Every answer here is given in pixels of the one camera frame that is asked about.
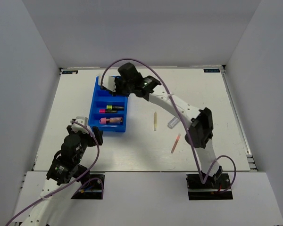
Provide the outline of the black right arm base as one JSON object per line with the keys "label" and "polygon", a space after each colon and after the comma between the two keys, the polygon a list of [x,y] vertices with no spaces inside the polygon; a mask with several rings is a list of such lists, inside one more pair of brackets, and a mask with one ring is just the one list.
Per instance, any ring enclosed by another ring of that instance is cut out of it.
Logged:
{"label": "black right arm base", "polygon": [[231,189],[226,190],[230,183],[227,173],[223,173],[215,184],[209,180],[202,184],[199,175],[186,175],[188,198],[190,201],[211,201],[211,200],[232,200],[233,194]]}

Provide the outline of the right corner label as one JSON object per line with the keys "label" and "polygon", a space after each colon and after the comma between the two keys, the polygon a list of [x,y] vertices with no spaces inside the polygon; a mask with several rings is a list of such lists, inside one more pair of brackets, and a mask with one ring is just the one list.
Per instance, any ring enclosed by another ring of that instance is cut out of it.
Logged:
{"label": "right corner label", "polygon": [[207,68],[203,69],[204,73],[220,73],[219,69]]}

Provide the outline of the clear blue cap spray bottle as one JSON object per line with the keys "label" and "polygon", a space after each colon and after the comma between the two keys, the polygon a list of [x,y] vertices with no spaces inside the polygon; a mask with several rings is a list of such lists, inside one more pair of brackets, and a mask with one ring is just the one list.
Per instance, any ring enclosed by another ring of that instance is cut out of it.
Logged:
{"label": "clear blue cap spray bottle", "polygon": [[170,120],[167,124],[167,126],[172,129],[174,128],[178,123],[180,122],[180,120],[176,117],[174,117],[172,120]]}

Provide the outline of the pink cap black highlighter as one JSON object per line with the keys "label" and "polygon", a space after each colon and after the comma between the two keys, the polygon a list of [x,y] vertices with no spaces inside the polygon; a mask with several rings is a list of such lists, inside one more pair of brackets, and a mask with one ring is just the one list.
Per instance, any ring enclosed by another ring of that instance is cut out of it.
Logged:
{"label": "pink cap black highlighter", "polygon": [[99,113],[117,113],[117,110],[110,110],[110,109],[100,109]]}

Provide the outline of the left corner label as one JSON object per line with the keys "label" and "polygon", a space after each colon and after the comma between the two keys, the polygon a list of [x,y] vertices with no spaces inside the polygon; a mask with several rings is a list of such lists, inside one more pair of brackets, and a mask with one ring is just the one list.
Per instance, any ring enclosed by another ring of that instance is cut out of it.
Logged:
{"label": "left corner label", "polygon": [[78,74],[78,70],[63,70],[62,74]]}

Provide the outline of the yellow cap black highlighter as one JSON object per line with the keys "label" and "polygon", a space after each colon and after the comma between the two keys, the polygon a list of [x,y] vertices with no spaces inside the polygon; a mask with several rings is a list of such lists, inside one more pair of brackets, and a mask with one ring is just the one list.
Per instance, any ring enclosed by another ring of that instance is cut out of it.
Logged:
{"label": "yellow cap black highlighter", "polygon": [[122,111],[124,110],[124,106],[118,106],[118,105],[106,105],[107,110],[115,110],[115,111]]}

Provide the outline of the blue compartment tray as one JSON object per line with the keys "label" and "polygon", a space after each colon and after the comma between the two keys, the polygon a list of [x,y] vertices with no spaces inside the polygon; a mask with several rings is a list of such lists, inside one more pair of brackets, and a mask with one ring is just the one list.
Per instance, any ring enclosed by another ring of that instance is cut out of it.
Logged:
{"label": "blue compartment tray", "polygon": [[100,87],[99,80],[97,77],[95,81],[88,125],[102,131],[125,132],[128,97],[113,96]]}

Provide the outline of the orange refill tube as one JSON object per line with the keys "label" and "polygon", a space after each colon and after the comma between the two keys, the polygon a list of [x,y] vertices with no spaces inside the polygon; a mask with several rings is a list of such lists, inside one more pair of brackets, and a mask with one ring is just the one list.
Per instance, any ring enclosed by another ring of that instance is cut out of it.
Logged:
{"label": "orange refill tube", "polygon": [[176,146],[177,146],[177,144],[178,144],[178,142],[179,142],[180,137],[181,137],[181,134],[178,134],[177,137],[176,137],[176,140],[175,140],[175,142],[174,142],[174,144],[173,144],[173,147],[172,147],[172,149],[171,149],[171,153],[174,153],[174,151],[175,151],[175,149],[176,149]]}

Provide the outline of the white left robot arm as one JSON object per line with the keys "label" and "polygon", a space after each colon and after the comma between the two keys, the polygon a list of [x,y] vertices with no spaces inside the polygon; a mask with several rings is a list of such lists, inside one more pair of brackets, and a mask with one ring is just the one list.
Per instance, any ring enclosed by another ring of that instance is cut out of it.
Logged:
{"label": "white left robot arm", "polygon": [[92,177],[90,167],[80,164],[88,147],[99,147],[103,144],[103,132],[98,127],[88,129],[73,121],[67,127],[68,135],[64,138],[46,174],[46,179],[39,199],[19,211],[14,218],[30,210],[23,226],[53,226],[66,209],[66,203],[80,190],[99,178]]}

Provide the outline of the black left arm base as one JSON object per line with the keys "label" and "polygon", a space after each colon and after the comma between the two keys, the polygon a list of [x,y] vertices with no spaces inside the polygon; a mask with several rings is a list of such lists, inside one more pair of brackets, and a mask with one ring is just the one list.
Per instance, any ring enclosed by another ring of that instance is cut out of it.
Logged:
{"label": "black left arm base", "polygon": [[102,200],[105,184],[105,174],[91,174],[91,181],[81,187],[71,199],[73,200]]}

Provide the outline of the corner label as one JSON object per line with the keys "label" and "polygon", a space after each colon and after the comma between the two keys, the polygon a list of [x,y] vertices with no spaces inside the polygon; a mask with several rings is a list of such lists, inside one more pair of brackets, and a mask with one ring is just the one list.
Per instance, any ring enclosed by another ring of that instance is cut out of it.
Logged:
{"label": "corner label", "polygon": [[219,69],[207,68],[203,69],[204,73],[220,73]]}
{"label": "corner label", "polygon": [[62,74],[78,74],[78,70],[63,70]]}

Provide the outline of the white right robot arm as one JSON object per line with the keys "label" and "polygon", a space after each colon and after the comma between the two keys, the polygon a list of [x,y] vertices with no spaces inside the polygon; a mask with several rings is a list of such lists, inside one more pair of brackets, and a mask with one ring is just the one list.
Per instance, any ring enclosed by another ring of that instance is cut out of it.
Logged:
{"label": "white right robot arm", "polygon": [[216,159],[213,148],[213,119],[208,108],[199,109],[179,97],[171,94],[166,84],[159,77],[142,77],[132,63],[118,68],[115,78],[115,92],[128,96],[135,94],[146,101],[156,104],[177,117],[186,130],[185,140],[193,146],[196,165],[200,170],[202,182],[216,187],[221,181],[222,167]]}

